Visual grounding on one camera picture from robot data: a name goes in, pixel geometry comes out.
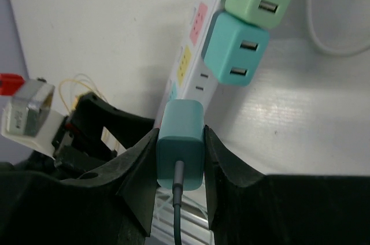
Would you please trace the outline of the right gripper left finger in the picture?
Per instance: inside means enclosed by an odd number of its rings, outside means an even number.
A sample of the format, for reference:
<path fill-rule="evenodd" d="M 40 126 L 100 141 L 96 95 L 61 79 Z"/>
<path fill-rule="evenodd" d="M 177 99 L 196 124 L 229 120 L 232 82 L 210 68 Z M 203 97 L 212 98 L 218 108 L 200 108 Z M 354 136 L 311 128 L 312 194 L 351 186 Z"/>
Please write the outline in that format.
<path fill-rule="evenodd" d="M 2 244 L 143 244 L 156 196 L 153 129 L 115 159 L 77 179 L 1 173 Z"/>

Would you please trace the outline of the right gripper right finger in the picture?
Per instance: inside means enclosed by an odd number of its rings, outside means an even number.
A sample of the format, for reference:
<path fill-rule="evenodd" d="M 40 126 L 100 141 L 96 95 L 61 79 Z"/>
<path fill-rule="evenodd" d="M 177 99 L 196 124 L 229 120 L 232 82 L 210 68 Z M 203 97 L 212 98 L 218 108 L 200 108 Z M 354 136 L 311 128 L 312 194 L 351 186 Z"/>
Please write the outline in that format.
<path fill-rule="evenodd" d="M 368 244 L 369 177 L 265 175 L 204 129 L 216 244 Z"/>

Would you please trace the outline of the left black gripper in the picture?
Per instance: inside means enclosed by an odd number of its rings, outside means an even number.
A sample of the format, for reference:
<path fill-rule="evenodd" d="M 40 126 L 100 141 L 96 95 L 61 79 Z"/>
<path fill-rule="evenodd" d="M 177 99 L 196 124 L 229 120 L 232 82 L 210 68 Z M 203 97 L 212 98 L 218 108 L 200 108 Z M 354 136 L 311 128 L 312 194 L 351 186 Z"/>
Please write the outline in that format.
<path fill-rule="evenodd" d="M 54 167 L 64 176 L 81 176 L 118 156 L 102 140 L 106 128 L 126 149 L 154 126 L 144 118 L 119 110 L 90 92 L 79 99 L 77 114 L 64 116 L 54 135 Z"/>

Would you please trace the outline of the light blue charger plug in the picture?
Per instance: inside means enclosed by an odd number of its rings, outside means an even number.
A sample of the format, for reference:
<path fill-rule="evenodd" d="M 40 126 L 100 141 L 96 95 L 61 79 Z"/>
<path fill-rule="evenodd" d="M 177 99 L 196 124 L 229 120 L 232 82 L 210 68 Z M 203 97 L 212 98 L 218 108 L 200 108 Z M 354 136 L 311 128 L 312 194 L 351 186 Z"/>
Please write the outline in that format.
<path fill-rule="evenodd" d="M 195 100 L 174 99 L 165 106 L 156 144 L 157 181 L 161 187 L 172 188 L 177 161 L 184 162 L 183 189 L 198 189 L 205 163 L 204 108 Z"/>

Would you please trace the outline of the white multicolour power strip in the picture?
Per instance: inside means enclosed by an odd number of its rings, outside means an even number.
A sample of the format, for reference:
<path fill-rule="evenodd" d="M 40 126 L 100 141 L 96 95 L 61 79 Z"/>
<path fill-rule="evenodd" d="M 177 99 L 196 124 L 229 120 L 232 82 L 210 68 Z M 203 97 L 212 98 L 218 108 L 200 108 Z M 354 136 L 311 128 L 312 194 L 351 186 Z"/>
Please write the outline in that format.
<path fill-rule="evenodd" d="M 166 84 L 154 122 L 161 125 L 164 108 L 173 99 L 192 99 L 206 110 L 218 85 L 205 66 L 202 50 L 213 15 L 223 8 L 222 0 L 195 0 L 190 22 L 186 25 L 179 52 Z"/>

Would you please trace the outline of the teal usb charger plug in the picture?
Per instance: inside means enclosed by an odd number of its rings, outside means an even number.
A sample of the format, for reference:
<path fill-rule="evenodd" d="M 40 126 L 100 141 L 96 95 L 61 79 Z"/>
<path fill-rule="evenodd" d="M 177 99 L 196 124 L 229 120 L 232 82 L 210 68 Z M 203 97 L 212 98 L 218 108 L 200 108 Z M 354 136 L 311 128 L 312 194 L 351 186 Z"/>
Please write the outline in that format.
<path fill-rule="evenodd" d="M 201 56 L 220 84 L 247 86 L 268 42 L 268 31 L 219 10 L 212 17 Z"/>

